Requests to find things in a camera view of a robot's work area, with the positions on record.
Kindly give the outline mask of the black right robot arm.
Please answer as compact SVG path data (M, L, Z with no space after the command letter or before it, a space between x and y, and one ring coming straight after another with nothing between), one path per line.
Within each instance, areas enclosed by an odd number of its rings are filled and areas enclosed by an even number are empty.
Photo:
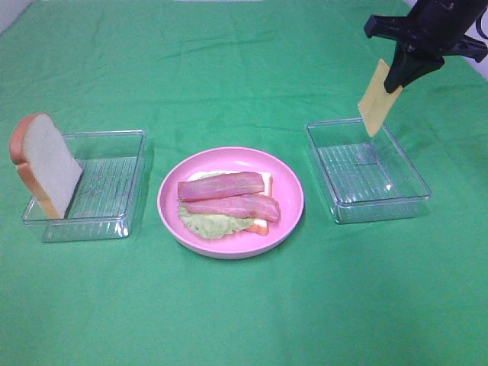
M406 16L370 16L364 26L366 36L396 42L384 81L386 92L440 69L446 56L480 63L487 56L487 45L466 33L471 25L480 25L486 10L486 1L417 1Z

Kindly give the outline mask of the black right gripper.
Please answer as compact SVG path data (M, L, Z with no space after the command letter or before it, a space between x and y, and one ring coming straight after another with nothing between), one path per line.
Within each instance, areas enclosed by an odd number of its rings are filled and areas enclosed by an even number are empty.
M486 1L417 1L403 17L370 16L364 26L367 37L382 37L405 44L396 45L384 81L386 92L393 93L400 86L405 88L439 70L445 64L442 56L464 56L481 62L487 56L486 44L466 33L486 9ZM409 46L435 57L416 58Z

